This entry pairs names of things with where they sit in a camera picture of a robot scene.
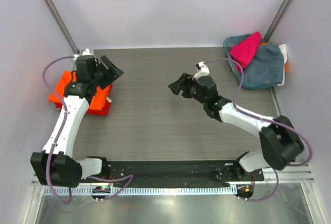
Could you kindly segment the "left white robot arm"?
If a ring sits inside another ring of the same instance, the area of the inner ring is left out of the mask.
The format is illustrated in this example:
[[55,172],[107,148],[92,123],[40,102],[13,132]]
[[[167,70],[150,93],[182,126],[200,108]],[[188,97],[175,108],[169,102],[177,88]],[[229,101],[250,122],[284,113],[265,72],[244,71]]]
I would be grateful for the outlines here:
[[42,151],[32,153],[30,158],[42,185],[75,188],[90,176],[100,183],[105,182],[111,173],[104,157],[74,160],[73,147],[81,121],[89,109],[109,109],[108,94],[123,71],[105,55],[96,58],[84,54],[74,59],[76,69],[64,72],[49,98],[51,102],[62,104],[53,132]]

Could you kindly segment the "orange t-shirt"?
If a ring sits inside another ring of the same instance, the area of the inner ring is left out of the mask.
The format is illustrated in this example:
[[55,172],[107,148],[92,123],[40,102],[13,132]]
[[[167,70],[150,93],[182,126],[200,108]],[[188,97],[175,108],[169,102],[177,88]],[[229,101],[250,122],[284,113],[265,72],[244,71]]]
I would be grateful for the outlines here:
[[76,83],[76,73],[72,71],[64,71],[62,74],[61,79],[57,83],[57,86],[55,87],[55,91],[60,95],[61,99],[64,99],[64,97],[68,97],[69,95],[74,96],[82,96],[82,83]]

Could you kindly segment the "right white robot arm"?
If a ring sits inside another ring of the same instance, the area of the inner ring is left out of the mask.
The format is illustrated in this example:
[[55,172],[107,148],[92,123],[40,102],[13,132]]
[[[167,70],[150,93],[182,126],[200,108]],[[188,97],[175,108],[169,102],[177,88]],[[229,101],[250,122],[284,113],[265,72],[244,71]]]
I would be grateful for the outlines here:
[[282,170],[304,151],[304,145],[287,117],[257,115],[236,106],[219,95],[211,76],[195,79],[183,73],[168,87],[174,95],[197,100],[210,118],[234,125],[259,138],[260,151],[245,152],[234,160],[233,174],[238,180],[246,180],[253,171],[262,168]]

